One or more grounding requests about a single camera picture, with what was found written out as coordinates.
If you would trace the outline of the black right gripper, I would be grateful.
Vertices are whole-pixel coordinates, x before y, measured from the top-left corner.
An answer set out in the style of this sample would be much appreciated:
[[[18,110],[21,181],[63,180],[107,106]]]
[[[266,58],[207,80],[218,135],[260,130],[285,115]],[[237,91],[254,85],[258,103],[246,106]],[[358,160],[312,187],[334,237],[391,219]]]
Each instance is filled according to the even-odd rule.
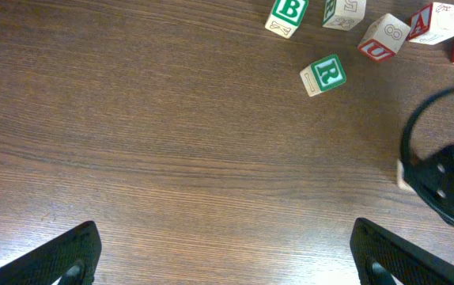
[[[445,221],[454,227],[454,145],[417,163],[401,163],[402,180]]]

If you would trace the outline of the green R wooden block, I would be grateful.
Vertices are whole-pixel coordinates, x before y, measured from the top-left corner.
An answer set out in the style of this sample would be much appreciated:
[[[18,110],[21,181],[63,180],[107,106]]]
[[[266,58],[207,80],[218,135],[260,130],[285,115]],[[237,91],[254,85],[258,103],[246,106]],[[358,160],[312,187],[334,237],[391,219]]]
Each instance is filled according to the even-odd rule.
[[[310,97],[327,92],[346,83],[346,73],[336,54],[309,64],[300,72],[305,90]]]

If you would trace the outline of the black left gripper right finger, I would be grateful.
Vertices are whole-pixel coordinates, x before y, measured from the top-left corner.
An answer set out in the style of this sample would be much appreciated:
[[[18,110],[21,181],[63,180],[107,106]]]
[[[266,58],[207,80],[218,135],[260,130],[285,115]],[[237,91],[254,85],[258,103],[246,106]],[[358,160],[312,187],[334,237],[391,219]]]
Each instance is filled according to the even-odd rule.
[[[454,265],[366,218],[355,220],[350,250],[362,285],[454,285]]]

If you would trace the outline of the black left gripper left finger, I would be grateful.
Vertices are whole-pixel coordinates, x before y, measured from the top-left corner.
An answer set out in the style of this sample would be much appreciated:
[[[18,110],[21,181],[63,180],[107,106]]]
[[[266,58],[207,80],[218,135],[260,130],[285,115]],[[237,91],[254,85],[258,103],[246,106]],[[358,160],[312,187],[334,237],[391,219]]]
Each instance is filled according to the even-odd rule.
[[[96,223],[83,222],[0,267],[0,284],[91,285],[101,250]]]

